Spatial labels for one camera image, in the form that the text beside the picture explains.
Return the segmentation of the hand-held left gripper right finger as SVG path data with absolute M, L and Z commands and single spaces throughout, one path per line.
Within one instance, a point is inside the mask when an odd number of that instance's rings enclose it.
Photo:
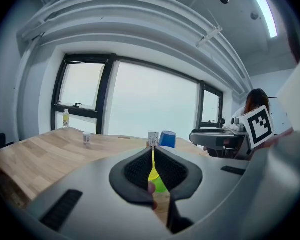
M 300 132 L 250 161 L 155 149 L 158 171 L 176 169 L 166 235 L 282 235 L 300 208 Z

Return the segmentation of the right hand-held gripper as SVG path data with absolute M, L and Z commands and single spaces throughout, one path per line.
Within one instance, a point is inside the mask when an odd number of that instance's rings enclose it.
M 237 130 L 235 125 L 231 124 L 234 118 L 239 118 L 240 124 L 247 130 L 250 144 L 252 144 L 250 153 L 245 152 L 244 154 L 240 154 L 240 150 L 244 144 L 242 139 L 227 139 L 224 143 L 224 130 L 193 130 L 189 135 L 189 140 L 195 145 L 217 150 L 216 157 L 218 158 L 250 161 L 254 153 L 261 149 L 266 141 L 274 136 L 273 120 L 269 117 L 269 110 L 267 108 L 255 111 L 253 107 L 249 109 L 242 107 L 225 122 L 223 128 Z

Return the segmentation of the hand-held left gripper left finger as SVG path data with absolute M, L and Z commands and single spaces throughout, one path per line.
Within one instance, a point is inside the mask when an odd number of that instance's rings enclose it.
M 71 240 L 163 240 L 171 233 L 148 192 L 152 149 L 83 165 L 41 192 L 26 211 Z

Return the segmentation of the person's left hand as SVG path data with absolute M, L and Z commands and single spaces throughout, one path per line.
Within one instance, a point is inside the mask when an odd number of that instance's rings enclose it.
M 147 191 L 148 191 L 149 194 L 151 194 L 151 196 L 153 196 L 153 194 L 155 193 L 156 186 L 155 186 L 155 184 L 152 181 L 148 182 L 148 190 Z M 158 203 L 155 200 L 153 200 L 152 209 L 156 210 L 157 207 L 158 207 Z

